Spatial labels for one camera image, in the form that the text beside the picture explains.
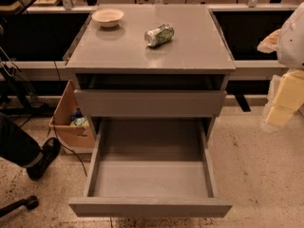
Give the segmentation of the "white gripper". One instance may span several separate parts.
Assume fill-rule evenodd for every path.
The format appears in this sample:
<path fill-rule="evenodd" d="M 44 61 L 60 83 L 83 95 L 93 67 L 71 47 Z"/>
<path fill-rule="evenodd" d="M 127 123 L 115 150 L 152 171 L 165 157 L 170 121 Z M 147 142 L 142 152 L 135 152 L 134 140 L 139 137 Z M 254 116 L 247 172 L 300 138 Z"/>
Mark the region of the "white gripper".
<path fill-rule="evenodd" d="M 267 99 L 260 127 L 272 133 L 281 129 L 304 104 L 304 71 L 290 69 L 282 77 L 274 75 Z"/>

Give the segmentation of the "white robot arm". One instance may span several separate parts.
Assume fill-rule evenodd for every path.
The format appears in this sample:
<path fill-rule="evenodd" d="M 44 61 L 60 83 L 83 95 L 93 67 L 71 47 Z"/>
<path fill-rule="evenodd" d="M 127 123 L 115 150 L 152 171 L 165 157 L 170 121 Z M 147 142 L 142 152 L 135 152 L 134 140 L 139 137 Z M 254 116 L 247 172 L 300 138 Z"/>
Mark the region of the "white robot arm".
<path fill-rule="evenodd" d="M 304 105 L 304 3 L 301 3 L 280 29 L 257 46 L 264 53 L 276 52 L 280 64 L 288 68 L 270 82 L 261 128 L 275 132 Z"/>

